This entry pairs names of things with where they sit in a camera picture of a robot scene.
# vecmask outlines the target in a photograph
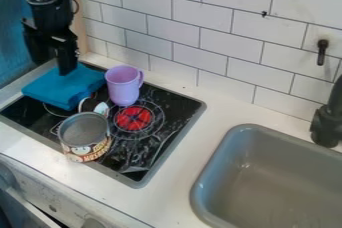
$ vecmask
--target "sink basin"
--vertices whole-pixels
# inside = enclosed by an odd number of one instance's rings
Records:
[[[258,125],[231,129],[194,184],[212,227],[342,227],[342,154]]]

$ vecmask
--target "tile wall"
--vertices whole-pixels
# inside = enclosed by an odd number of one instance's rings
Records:
[[[342,0],[82,0],[90,49],[311,120],[342,74]],[[319,67],[317,41],[330,47]]]

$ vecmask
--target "faucet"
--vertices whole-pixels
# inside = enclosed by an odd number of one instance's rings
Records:
[[[329,46],[328,41],[320,40],[319,47],[320,61],[324,62],[325,50]],[[342,75],[335,83],[327,105],[316,110],[310,127],[311,139],[318,145],[328,148],[336,147],[342,141]]]

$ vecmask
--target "countertop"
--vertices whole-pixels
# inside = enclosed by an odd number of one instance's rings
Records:
[[[88,53],[85,62],[110,68],[121,64]],[[145,80],[206,103],[207,109],[146,187],[132,189],[65,156],[0,122],[0,152],[54,178],[99,202],[160,228],[208,227],[191,209],[190,189],[227,131],[254,123],[310,141],[310,123],[218,92],[183,85],[182,82],[145,71]],[[0,108],[21,96],[18,91]]]

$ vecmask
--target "red burner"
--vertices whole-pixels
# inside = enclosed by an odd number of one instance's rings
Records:
[[[139,106],[132,106],[123,109],[115,116],[115,122],[121,129],[138,131],[146,128],[152,121],[152,113]]]

